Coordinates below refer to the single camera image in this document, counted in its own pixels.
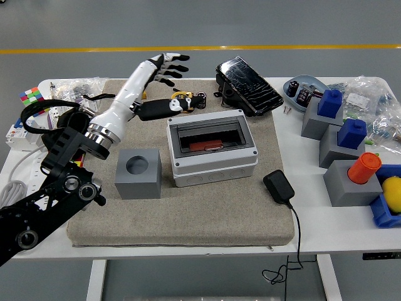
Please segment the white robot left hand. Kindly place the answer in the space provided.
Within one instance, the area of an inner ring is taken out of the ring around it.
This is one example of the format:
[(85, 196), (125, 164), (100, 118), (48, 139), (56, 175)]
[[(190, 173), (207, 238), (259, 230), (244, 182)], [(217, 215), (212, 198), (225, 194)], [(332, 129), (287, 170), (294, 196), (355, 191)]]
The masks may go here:
[(107, 149), (122, 141), (126, 123), (138, 115), (141, 120), (157, 120), (173, 117), (194, 108), (199, 98), (167, 98), (143, 102), (142, 95), (150, 82), (156, 81), (173, 87), (168, 77), (182, 78), (189, 69), (181, 65), (190, 56), (180, 53), (162, 53), (149, 58), (135, 69), (118, 92), (109, 109), (90, 121), (86, 136)]

